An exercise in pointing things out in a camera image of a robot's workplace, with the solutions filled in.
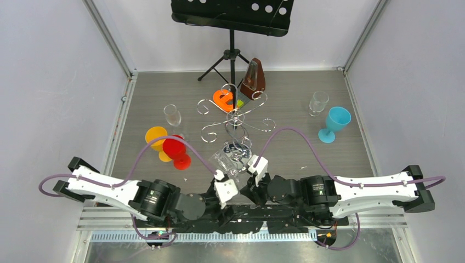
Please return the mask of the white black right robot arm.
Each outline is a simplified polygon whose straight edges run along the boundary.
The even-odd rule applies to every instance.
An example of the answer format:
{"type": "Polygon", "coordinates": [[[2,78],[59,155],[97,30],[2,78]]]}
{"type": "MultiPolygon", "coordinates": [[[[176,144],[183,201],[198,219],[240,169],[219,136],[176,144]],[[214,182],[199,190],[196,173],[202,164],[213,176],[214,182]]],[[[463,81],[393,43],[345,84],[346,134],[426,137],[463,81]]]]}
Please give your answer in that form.
{"type": "Polygon", "coordinates": [[[433,196],[422,179],[418,165],[409,165],[397,174],[369,178],[315,175],[296,180],[266,173],[259,182],[249,178],[240,193],[260,207],[273,202],[293,211],[300,221],[329,225],[348,215],[377,209],[433,211],[433,196]]]}

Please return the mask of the clear textured wine glass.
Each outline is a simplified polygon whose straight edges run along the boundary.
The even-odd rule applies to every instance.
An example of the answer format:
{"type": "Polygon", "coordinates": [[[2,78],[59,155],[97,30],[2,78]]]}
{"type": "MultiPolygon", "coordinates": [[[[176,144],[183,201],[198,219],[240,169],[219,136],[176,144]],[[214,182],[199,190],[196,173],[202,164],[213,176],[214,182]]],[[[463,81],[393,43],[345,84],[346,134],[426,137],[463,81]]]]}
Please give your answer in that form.
{"type": "Polygon", "coordinates": [[[329,96],[327,93],[322,91],[315,92],[309,103],[309,114],[311,116],[318,116],[325,109],[328,101],[329,96]]]}

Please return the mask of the chrome wine glass rack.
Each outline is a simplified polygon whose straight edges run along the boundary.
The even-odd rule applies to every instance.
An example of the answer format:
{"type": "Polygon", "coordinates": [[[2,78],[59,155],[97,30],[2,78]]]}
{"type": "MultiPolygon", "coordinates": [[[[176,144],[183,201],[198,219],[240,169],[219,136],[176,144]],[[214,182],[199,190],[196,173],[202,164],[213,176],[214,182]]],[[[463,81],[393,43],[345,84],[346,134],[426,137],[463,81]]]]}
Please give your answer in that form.
{"type": "Polygon", "coordinates": [[[249,138],[248,129],[254,129],[260,132],[269,133],[276,128],[276,122],[271,118],[262,120],[263,128],[254,127],[247,124],[245,116],[254,110],[264,106],[268,101],[268,95],[263,90],[254,90],[250,98],[240,101],[245,95],[236,85],[232,83],[224,84],[216,91],[217,99],[201,99],[198,101],[196,109],[201,115],[208,115],[209,108],[206,103],[210,103],[225,113],[225,120],[214,122],[201,128],[200,138],[203,142],[213,143],[217,140],[218,134],[210,129],[216,126],[222,126],[230,136],[230,142],[225,144],[231,159],[239,162],[245,157],[252,155],[252,142],[249,138]]]}

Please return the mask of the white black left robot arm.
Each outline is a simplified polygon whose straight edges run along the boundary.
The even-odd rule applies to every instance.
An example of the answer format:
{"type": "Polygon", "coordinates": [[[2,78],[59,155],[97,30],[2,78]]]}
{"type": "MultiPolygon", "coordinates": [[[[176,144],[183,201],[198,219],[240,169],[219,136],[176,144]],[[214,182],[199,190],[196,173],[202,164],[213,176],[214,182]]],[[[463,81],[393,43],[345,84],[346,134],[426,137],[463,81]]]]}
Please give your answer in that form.
{"type": "Polygon", "coordinates": [[[99,173],[78,157],[72,159],[68,168],[70,178],[57,181],[53,187],[58,196],[119,208],[156,227],[168,219],[172,224],[210,219],[222,225],[233,213],[227,202],[239,194],[235,181],[227,176],[213,179],[205,193],[184,194],[179,187],[159,179],[123,182],[99,173]]]}

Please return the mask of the blue wine glass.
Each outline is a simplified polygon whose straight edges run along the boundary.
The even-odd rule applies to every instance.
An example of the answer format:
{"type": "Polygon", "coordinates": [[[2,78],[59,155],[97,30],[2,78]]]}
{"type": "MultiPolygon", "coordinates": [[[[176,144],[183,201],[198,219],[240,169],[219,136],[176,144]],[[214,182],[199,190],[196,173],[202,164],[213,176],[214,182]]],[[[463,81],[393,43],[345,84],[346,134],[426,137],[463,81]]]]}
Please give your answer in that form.
{"type": "Polygon", "coordinates": [[[327,144],[335,141],[336,132],[343,130],[351,122],[351,113],[344,107],[332,107],[325,120],[326,128],[318,132],[319,139],[327,144]]]}

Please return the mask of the clear wine glass back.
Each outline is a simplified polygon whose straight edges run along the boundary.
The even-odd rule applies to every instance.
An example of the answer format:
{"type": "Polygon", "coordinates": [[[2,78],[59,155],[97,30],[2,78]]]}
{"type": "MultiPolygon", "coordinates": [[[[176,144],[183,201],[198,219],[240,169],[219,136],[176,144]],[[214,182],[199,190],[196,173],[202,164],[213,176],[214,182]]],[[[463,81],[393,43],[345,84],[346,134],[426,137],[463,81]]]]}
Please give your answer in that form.
{"type": "Polygon", "coordinates": [[[236,183],[240,183],[242,174],[246,172],[246,164],[251,157],[252,151],[248,146],[228,144],[212,154],[208,161],[214,168],[227,174],[236,183]]]}

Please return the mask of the red wine glass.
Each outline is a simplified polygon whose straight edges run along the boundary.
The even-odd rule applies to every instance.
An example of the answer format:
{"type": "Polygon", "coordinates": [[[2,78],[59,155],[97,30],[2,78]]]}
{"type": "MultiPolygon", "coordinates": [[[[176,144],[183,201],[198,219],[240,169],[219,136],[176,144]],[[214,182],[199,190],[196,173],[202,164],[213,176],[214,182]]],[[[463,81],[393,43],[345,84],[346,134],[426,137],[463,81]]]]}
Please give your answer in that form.
{"type": "Polygon", "coordinates": [[[191,158],[186,152],[184,143],[174,139],[166,139],[163,143],[163,151],[173,160],[176,169],[186,170],[190,166],[191,158]]]}

